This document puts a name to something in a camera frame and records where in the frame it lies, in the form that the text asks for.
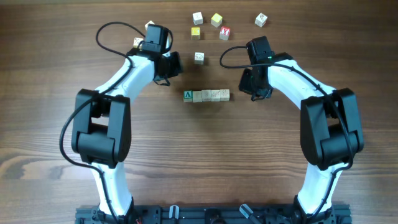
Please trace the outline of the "white block with figure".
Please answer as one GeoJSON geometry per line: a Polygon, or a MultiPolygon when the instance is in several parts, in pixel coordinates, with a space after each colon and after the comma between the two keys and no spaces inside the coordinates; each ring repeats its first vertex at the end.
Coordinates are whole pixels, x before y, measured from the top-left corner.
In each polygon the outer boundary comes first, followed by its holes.
{"type": "Polygon", "coordinates": [[[202,98],[202,102],[211,101],[211,90],[202,90],[201,98],[202,98]]]}

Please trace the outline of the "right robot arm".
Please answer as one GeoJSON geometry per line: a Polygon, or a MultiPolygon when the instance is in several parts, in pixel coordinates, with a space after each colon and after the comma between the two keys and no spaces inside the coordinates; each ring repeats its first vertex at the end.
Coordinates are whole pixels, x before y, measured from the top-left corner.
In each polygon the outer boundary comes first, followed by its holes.
{"type": "Polygon", "coordinates": [[[308,167],[295,199],[298,219],[324,220],[330,216],[338,178],[364,147],[356,96],[348,88],[337,90],[313,78],[289,54],[275,54],[265,36],[244,48],[250,64],[243,66],[239,90],[252,101],[279,90],[300,110],[300,145],[308,167]]]}

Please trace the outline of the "white block green N side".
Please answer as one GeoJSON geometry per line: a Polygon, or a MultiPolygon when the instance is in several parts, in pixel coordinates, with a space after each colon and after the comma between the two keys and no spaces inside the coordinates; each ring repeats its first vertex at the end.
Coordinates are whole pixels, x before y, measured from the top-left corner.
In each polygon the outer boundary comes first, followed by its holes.
{"type": "Polygon", "coordinates": [[[192,100],[194,103],[201,103],[203,101],[202,92],[201,91],[193,91],[192,100]]]}

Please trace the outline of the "white block green A side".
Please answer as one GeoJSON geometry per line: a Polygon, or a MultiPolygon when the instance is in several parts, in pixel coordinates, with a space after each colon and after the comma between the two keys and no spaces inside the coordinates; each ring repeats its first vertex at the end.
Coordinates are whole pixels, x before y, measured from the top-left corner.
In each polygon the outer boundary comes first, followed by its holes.
{"type": "Polygon", "coordinates": [[[193,91],[192,90],[185,90],[183,92],[183,101],[186,103],[193,101],[193,91]]]}

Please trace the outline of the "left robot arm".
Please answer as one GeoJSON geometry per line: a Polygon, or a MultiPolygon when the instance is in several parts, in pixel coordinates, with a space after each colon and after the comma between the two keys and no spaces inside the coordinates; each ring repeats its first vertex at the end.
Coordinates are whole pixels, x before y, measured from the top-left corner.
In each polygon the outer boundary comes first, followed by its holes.
{"type": "Polygon", "coordinates": [[[131,103],[149,83],[170,86],[182,72],[178,52],[171,51],[172,31],[149,24],[137,47],[123,54],[122,67],[95,90],[82,89],[75,110],[60,133],[59,147],[72,127],[71,146],[78,166],[92,170],[100,196],[96,221],[132,223],[134,199],[127,187],[124,160],[131,147],[131,103]]]}

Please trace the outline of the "white block red U side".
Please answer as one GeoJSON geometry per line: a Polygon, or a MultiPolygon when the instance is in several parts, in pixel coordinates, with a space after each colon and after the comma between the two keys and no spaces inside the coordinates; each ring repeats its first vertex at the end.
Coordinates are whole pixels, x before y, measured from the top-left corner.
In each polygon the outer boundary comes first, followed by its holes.
{"type": "Polygon", "coordinates": [[[230,90],[229,89],[221,89],[220,90],[220,100],[221,101],[229,101],[230,99],[230,90]]]}

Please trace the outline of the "white block with 9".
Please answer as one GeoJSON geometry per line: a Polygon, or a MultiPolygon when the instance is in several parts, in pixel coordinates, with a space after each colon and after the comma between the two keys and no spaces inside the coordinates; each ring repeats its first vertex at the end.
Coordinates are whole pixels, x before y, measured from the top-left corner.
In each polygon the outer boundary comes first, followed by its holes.
{"type": "Polygon", "coordinates": [[[211,90],[211,101],[221,101],[220,90],[211,90]]]}

